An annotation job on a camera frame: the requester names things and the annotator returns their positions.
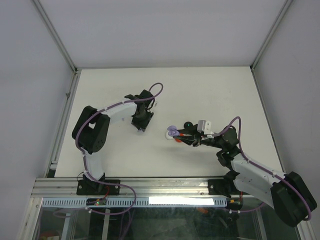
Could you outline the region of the white earbud charging case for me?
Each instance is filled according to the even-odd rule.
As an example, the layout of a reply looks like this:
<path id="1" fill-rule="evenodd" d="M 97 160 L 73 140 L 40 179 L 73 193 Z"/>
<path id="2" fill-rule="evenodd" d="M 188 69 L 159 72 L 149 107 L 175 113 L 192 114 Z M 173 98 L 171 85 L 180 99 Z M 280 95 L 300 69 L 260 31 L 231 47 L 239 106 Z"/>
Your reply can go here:
<path id="1" fill-rule="evenodd" d="M 172 136 L 169 135 L 169 132 L 166 132 L 166 133 L 165 133 L 165 138 L 166 138 L 167 140 L 173 140 L 173 139 L 174 139 Z"/>

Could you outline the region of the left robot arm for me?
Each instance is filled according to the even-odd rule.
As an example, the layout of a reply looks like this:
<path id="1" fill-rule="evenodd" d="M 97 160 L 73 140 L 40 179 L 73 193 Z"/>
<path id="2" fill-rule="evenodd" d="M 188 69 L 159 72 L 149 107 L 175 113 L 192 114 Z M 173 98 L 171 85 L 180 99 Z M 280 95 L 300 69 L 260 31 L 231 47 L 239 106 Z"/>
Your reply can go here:
<path id="1" fill-rule="evenodd" d="M 151 112 L 155 96 L 148 90 L 138 95 L 126 95 L 119 103 L 100 110 L 86 106 L 72 131 L 76 147 L 81 151 L 84 163 L 83 179 L 88 181 L 87 188 L 93 194 L 100 194 L 105 188 L 105 172 L 98 152 L 107 140 L 109 126 L 126 117 L 131 117 L 131 124 L 145 132 L 154 113 Z"/>

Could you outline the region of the purple earbud charging case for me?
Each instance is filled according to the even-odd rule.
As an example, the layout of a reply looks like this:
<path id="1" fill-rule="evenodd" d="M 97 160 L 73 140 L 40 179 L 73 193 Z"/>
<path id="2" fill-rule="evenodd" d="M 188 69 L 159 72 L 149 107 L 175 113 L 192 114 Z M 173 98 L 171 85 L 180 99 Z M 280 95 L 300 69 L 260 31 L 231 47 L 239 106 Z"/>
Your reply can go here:
<path id="1" fill-rule="evenodd" d="M 171 125 L 167 128 L 167 135 L 173 138 L 175 136 L 179 136 L 180 132 L 178 131 L 176 126 Z"/>

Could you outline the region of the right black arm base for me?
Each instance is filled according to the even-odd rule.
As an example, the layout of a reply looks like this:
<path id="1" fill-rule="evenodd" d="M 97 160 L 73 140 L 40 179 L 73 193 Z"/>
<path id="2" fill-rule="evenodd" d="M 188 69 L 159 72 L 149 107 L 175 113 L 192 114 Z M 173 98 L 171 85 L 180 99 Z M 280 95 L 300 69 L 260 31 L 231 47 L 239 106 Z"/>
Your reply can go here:
<path id="1" fill-rule="evenodd" d="M 222 195 L 231 198 L 233 195 L 240 195 L 240 191 L 233 182 L 226 181 L 222 178 L 209 178 L 207 180 L 207 188 L 209 195 Z"/>

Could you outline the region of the black earbud charging case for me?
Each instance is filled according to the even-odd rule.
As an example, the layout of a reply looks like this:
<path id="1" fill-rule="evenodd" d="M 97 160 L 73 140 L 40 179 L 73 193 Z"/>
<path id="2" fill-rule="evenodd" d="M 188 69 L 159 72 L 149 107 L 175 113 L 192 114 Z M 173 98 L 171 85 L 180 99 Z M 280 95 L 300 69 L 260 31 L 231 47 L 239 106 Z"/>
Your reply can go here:
<path id="1" fill-rule="evenodd" d="M 193 124 L 190 121 L 185 122 L 184 125 L 183 125 L 184 128 L 189 128 L 189 127 L 192 127 L 192 126 L 193 126 Z"/>

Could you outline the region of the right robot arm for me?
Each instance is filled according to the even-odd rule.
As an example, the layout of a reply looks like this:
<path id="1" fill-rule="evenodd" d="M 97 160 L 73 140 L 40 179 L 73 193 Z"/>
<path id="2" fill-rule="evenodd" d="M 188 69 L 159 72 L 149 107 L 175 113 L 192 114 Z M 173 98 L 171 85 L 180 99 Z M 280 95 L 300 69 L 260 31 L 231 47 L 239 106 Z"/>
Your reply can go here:
<path id="1" fill-rule="evenodd" d="M 192 147 L 219 149 L 217 159 L 229 170 L 223 177 L 222 195 L 229 197 L 237 191 L 252 195 L 273 208 L 290 227 L 311 219 L 317 202 L 302 177 L 294 171 L 274 170 L 247 156 L 241 146 L 240 129 L 229 124 L 215 133 L 211 131 L 211 122 L 206 120 L 195 125 L 187 122 L 184 126 L 184 129 L 169 127 L 168 136 Z"/>

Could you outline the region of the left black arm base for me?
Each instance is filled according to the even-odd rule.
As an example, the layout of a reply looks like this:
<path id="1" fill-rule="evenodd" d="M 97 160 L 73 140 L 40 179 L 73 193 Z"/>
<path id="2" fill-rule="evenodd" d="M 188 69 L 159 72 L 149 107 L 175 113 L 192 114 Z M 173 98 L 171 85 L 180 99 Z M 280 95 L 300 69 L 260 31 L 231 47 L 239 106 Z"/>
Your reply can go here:
<path id="1" fill-rule="evenodd" d="M 78 181 L 76 194 L 78 196 L 118 196 L 120 187 L 115 185 L 105 185 L 89 179 L 81 179 Z"/>

